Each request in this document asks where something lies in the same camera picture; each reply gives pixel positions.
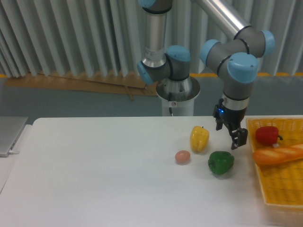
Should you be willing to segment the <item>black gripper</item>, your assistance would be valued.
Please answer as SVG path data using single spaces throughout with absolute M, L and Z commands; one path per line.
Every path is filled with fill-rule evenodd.
M 228 128 L 232 138 L 231 150 L 237 149 L 246 144 L 248 130 L 241 128 L 241 121 L 246 113 L 246 108 L 234 110 L 224 104 L 224 99 L 220 98 L 214 107 L 213 117 L 216 122 L 216 130 L 221 130 L 223 125 Z

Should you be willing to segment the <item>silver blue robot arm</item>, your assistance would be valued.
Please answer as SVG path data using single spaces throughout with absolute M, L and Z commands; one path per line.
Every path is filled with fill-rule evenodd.
M 246 144 L 248 131 L 241 127 L 253 83 L 258 72 L 258 58 L 273 52 L 275 38 L 267 30 L 253 28 L 223 0 L 199 0 L 198 5 L 231 38 L 227 43 L 208 40 L 201 48 L 203 64 L 223 80 L 223 96 L 214 107 L 216 129 L 226 127 L 232 149 Z M 190 52 L 180 45 L 164 47 L 170 0 L 142 0 L 146 13 L 145 55 L 137 64 L 146 84 L 156 83 L 165 116 L 184 115 L 185 103 L 193 102 L 200 92 L 196 79 L 189 76 Z

